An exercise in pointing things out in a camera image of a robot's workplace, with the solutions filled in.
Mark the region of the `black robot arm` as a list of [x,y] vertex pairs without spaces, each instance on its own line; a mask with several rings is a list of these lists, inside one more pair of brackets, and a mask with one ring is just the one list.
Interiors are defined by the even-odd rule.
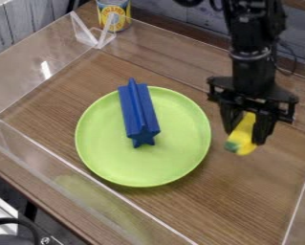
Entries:
[[252,143],[263,145],[277,122],[292,123],[299,97],[276,82],[277,44],[287,28],[281,0],[221,0],[231,36],[232,75],[211,77],[208,98],[219,103],[224,129],[256,115]]

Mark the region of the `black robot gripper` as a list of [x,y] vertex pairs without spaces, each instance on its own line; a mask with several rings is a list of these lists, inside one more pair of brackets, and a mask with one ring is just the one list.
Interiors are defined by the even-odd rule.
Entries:
[[231,77],[211,77],[207,84],[209,85],[208,99],[219,103],[223,125],[228,134],[237,127],[243,112],[256,114],[252,135],[252,142],[256,145],[265,144],[276,122],[293,122],[299,97],[279,84],[271,84],[256,93],[245,93],[236,89]]

